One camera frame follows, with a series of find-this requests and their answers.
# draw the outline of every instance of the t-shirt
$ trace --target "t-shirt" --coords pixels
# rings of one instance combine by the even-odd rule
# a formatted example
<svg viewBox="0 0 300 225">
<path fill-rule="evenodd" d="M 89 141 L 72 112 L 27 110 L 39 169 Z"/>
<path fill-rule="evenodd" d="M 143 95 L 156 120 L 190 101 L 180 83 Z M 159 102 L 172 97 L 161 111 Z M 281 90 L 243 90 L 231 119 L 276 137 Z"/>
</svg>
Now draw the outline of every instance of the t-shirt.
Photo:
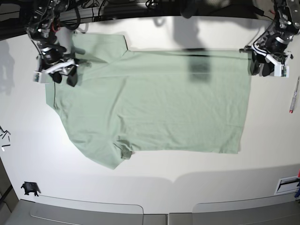
<svg viewBox="0 0 300 225">
<path fill-rule="evenodd" d="M 71 142 L 115 168 L 133 151 L 237 153 L 250 92 L 238 51 L 127 49 L 122 35 L 74 34 L 78 84 L 46 85 Z"/>
</svg>

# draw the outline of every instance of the metal frame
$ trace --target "metal frame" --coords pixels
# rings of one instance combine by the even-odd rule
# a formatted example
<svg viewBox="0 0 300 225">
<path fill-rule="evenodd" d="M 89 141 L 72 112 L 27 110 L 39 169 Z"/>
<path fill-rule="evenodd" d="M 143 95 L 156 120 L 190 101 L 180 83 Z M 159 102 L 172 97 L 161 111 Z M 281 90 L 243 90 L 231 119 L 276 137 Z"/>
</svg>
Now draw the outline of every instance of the metal frame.
<svg viewBox="0 0 300 225">
<path fill-rule="evenodd" d="M 84 18 L 91 18 L 93 16 L 93 11 L 94 11 L 94 16 L 98 16 L 98 10 L 99 7 L 94 7 L 94 8 L 85 8 L 85 9 L 80 9 L 79 14 L 82 19 Z M 147 7 L 145 3 L 135 3 L 135 4 L 124 4 L 124 5 L 113 5 L 113 6 L 104 6 L 100 10 L 100 16 L 104 15 L 117 15 L 117 14 L 130 14 L 130 13 L 142 13 L 147 10 Z M 69 20 L 75 20 L 76 19 L 76 13 L 75 11 L 69 10 L 66 12 L 63 12 L 60 14 L 60 20 L 61 21 L 69 21 Z"/>
<path fill-rule="evenodd" d="M 6 190 L 6 192 L 3 194 L 3 196 L 0 198 L 0 209 L 2 209 L 4 200 L 6 199 L 6 197 L 8 196 L 9 192 L 13 189 L 13 186 L 10 185 L 9 188 Z"/>
</svg>

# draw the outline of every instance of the small black object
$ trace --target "small black object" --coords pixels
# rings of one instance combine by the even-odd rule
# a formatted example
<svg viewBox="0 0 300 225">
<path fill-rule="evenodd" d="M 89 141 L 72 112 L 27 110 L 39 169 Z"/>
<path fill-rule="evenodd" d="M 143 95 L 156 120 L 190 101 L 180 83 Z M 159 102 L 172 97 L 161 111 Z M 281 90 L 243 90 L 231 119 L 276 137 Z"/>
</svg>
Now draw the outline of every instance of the small black object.
<svg viewBox="0 0 300 225">
<path fill-rule="evenodd" d="M 262 76 L 269 76 L 270 73 L 274 72 L 274 68 L 274 64 L 271 62 L 264 64 L 262 69 Z"/>
<path fill-rule="evenodd" d="M 24 188 L 25 195 L 29 195 L 30 192 L 33 192 L 34 196 L 38 196 L 38 192 L 41 193 L 38 184 L 34 182 L 24 182 L 21 188 Z"/>
<path fill-rule="evenodd" d="M 50 76 L 52 77 L 52 80 L 56 83 L 61 83 L 62 81 L 62 76 L 59 72 L 55 72 L 53 74 L 50 74 Z"/>
<path fill-rule="evenodd" d="M 180 1 L 180 15 L 186 19 L 194 16 L 202 0 L 182 0 Z"/>
<path fill-rule="evenodd" d="M 67 84 L 72 87 L 75 87 L 75 85 L 77 84 L 77 81 L 78 81 L 77 67 L 73 66 L 67 76 Z"/>
<path fill-rule="evenodd" d="M 261 63 L 267 63 L 264 56 L 260 54 L 256 54 L 254 51 L 252 51 L 251 56 L 251 64 L 250 64 L 250 73 L 251 75 L 256 75 L 260 71 L 260 64 Z"/>
</svg>

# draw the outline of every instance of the table surface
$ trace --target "table surface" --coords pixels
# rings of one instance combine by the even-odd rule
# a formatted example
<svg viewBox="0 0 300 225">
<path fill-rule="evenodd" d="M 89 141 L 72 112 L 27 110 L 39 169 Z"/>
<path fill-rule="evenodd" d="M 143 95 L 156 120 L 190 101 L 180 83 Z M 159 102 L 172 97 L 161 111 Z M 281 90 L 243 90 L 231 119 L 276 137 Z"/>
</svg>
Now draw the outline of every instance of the table surface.
<svg viewBox="0 0 300 225">
<path fill-rule="evenodd" d="M 225 17 L 150 17 L 82 24 L 78 32 L 123 34 L 133 51 L 237 50 L 251 43 L 269 23 Z M 289 78 L 252 77 L 238 154 L 135 152 L 115 170 L 84 157 L 69 141 L 59 116 L 45 103 L 45 86 L 32 81 L 37 51 L 29 38 L 1 41 L 0 49 L 0 126 L 11 133 L 0 139 L 4 145 L 10 137 L 10 146 L 0 150 L 0 157 L 19 198 L 42 202 L 42 197 L 24 196 L 20 189 L 24 181 L 31 181 L 39 185 L 42 195 L 57 199 L 140 205 L 144 213 L 191 212 L 197 203 L 254 196 L 233 195 L 232 190 L 225 196 L 195 195 L 216 187 L 219 181 L 211 176 L 217 179 L 219 172 L 300 163 L 300 109 L 289 113 L 299 75 L 298 37 L 288 47 L 294 55 Z M 210 184 L 203 186 L 204 179 L 210 179 Z"/>
</svg>

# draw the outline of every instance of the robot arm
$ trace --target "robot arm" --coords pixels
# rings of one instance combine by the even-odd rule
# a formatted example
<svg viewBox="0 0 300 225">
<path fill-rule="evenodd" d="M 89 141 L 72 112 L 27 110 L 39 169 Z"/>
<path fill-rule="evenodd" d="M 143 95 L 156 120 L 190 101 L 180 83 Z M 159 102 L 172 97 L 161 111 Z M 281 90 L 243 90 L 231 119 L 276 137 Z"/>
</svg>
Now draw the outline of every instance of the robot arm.
<svg viewBox="0 0 300 225">
<path fill-rule="evenodd" d="M 253 42 L 245 46 L 245 51 L 252 52 L 250 72 L 268 76 L 289 76 L 288 61 L 293 59 L 291 52 L 285 52 L 293 36 L 300 29 L 300 5 L 295 0 L 275 0 L 275 18 L 266 31 Z"/>
<path fill-rule="evenodd" d="M 32 42 L 37 41 L 39 66 L 34 76 L 36 82 L 43 83 L 50 76 L 54 82 L 60 83 L 62 75 L 66 75 L 67 84 L 73 87 L 77 84 L 78 60 L 71 54 L 65 54 L 66 48 L 60 46 L 55 35 L 60 26 L 60 13 L 67 8 L 68 0 L 35 1 L 34 12 L 26 31 Z M 75 11 L 79 17 L 78 9 L 75 8 Z M 77 21 L 74 27 L 67 25 L 67 28 L 75 30 L 80 18 Z"/>
<path fill-rule="evenodd" d="M 190 17 L 191 10 L 201 0 L 187 0 L 182 5 L 181 14 Z M 68 8 L 69 0 L 35 0 L 34 13 L 31 17 L 27 33 L 31 40 L 37 41 L 39 51 L 39 68 L 35 74 L 35 81 L 43 82 L 50 76 L 60 83 L 62 75 L 68 76 L 67 83 L 75 86 L 77 83 L 77 66 L 79 61 L 66 49 L 60 46 L 55 32 L 60 24 L 70 30 L 75 30 L 80 23 L 80 15 L 75 7 L 77 23 L 71 27 L 60 22 L 60 13 Z M 289 76 L 288 61 L 293 59 L 290 52 L 285 52 L 288 44 L 300 30 L 300 4 L 297 0 L 274 0 L 275 18 L 267 30 L 253 42 L 245 46 L 242 51 L 252 53 L 251 74 L 256 75 L 262 70 L 263 76 L 274 72 L 274 76 Z"/>
</svg>

